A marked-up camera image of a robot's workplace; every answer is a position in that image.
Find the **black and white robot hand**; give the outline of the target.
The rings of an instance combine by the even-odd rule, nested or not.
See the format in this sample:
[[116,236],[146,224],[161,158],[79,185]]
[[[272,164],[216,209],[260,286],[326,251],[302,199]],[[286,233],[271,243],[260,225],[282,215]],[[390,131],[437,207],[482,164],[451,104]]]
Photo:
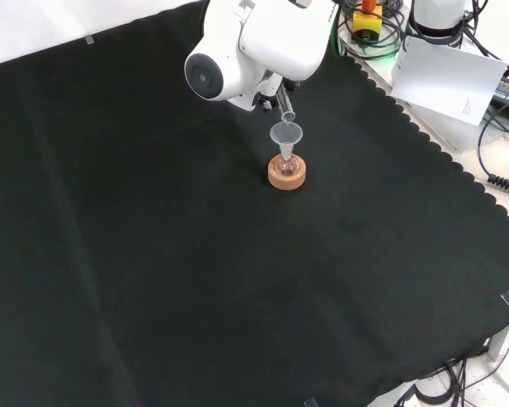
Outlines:
[[253,105],[262,107],[264,112],[279,109],[279,113],[285,121],[292,121],[294,110],[288,94],[298,90],[302,81],[290,80],[267,70],[262,81],[257,87],[257,93],[253,99]]

